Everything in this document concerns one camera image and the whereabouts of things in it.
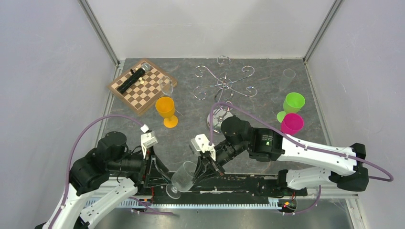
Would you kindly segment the clear tumbler wine glass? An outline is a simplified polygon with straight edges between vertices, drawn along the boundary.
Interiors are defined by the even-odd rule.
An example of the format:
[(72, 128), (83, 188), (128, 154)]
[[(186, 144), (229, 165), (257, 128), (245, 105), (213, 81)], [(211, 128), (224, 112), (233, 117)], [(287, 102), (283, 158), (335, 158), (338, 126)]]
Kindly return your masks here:
[(166, 186), (166, 193), (172, 199), (179, 199), (181, 194), (189, 191), (193, 186), (193, 176), (196, 164), (184, 162), (171, 177), (171, 183)]

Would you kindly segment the orange plastic wine glass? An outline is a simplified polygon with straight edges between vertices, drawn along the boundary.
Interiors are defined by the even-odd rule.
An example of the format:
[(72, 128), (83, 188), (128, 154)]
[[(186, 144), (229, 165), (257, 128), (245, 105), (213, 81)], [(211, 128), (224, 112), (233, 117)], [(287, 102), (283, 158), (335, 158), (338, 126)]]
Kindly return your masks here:
[(155, 103), (159, 115), (164, 118), (163, 123), (167, 128), (174, 128), (178, 124), (178, 118), (174, 115), (175, 104), (170, 97), (161, 97)]

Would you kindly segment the clear round wine glass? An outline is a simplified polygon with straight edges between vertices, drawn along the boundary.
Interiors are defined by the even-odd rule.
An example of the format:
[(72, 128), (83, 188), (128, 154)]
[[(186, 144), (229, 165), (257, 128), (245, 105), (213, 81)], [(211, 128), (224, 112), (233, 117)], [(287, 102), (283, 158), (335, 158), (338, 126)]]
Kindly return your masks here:
[(171, 99), (173, 99), (172, 94), (173, 94), (173, 90), (174, 90), (174, 86), (172, 83), (172, 80), (170, 79), (170, 77), (168, 76), (162, 76), (159, 79), (159, 85), (160, 85), (160, 89), (163, 92), (163, 94)]

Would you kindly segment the chrome wire wine glass rack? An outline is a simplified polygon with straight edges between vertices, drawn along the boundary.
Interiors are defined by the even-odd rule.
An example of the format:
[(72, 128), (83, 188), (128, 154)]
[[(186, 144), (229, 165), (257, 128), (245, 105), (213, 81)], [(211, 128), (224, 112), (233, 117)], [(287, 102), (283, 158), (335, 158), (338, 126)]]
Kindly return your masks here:
[[(243, 93), (233, 88), (233, 85), (237, 82), (240, 82), (244, 79), (247, 79), (254, 75), (255, 69), (254, 67), (247, 65), (242, 67), (241, 72), (244, 76), (237, 80), (232, 80), (227, 75), (230, 70), (230, 66), (232, 64), (232, 60), (226, 56), (221, 55), (216, 59), (216, 62), (219, 66), (225, 66), (226, 69), (219, 75), (215, 75), (208, 67), (204, 65), (198, 65), (194, 68), (193, 74), (198, 78), (202, 78), (204, 76), (204, 72), (207, 72), (211, 75), (215, 80), (216, 83), (212, 85), (200, 85), (194, 88), (193, 96), (197, 100), (204, 100), (207, 97), (206, 89), (208, 88), (216, 88), (217, 92), (214, 95), (214, 102), (225, 102), (226, 104), (232, 104), (232, 99), (235, 94), (239, 94), (245, 97), (254, 97), (257, 95), (257, 89), (253, 86), (246, 87), (247, 92)], [(233, 113), (231, 112), (232, 108), (225, 105), (219, 105), (217, 108), (214, 109), (213, 112), (213, 121), (210, 122), (210, 118), (207, 117), (207, 127), (213, 128), (213, 132), (216, 134), (220, 134), (221, 131), (221, 124), (222, 122), (231, 116)]]

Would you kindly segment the pink plastic wine glass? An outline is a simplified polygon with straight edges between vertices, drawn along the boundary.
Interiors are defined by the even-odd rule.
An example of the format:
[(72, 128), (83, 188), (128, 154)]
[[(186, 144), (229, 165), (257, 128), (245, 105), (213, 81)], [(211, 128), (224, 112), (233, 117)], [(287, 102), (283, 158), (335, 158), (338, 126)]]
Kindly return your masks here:
[(284, 134), (295, 135), (304, 126), (303, 118), (296, 113), (288, 113), (281, 122), (280, 130)]

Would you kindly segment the green plastic wine glass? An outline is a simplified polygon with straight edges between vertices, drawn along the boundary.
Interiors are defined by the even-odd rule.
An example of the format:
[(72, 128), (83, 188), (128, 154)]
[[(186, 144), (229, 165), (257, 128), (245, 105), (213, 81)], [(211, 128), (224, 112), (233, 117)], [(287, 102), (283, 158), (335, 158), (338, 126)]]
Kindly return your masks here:
[(305, 97), (297, 92), (288, 93), (283, 102), (283, 111), (278, 112), (277, 120), (281, 123), (286, 114), (297, 113), (305, 105)]

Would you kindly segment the clear ribbed flute glass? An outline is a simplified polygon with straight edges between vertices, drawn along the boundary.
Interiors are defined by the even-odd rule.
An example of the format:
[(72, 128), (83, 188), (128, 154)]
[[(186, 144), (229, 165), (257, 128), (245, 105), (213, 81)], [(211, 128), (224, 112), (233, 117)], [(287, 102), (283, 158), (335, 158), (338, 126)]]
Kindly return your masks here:
[(281, 93), (283, 90), (285, 90), (291, 84), (295, 77), (296, 73), (294, 70), (290, 68), (285, 69), (279, 80), (278, 93)]

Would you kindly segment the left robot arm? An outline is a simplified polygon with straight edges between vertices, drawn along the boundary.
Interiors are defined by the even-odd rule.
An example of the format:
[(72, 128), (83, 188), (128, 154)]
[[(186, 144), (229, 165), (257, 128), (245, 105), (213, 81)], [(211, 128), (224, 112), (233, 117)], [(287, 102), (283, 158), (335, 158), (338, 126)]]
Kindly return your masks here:
[[(124, 200), (139, 194), (153, 195), (155, 186), (169, 181), (169, 171), (154, 153), (153, 131), (141, 135), (140, 151), (130, 151), (127, 137), (110, 132), (84, 157), (76, 160), (68, 174), (68, 191), (51, 218), (38, 229), (93, 229)], [(125, 178), (94, 204), (86, 202), (110, 174), (122, 171)]]

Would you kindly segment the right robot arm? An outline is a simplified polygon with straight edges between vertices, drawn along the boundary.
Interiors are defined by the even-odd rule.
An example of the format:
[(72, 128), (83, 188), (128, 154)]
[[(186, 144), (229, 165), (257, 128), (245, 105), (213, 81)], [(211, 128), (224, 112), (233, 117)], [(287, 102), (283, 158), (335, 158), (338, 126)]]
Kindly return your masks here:
[(260, 162), (284, 161), (307, 164), (301, 170), (284, 169), (277, 175), (276, 189), (282, 195), (310, 186), (336, 184), (337, 188), (362, 192), (369, 183), (368, 169), (363, 166), (365, 145), (333, 147), (282, 135), (269, 128), (252, 127), (236, 116), (221, 124), (225, 139), (209, 144), (206, 135), (196, 135), (190, 147), (199, 157), (194, 183), (225, 174), (223, 166), (242, 152)]

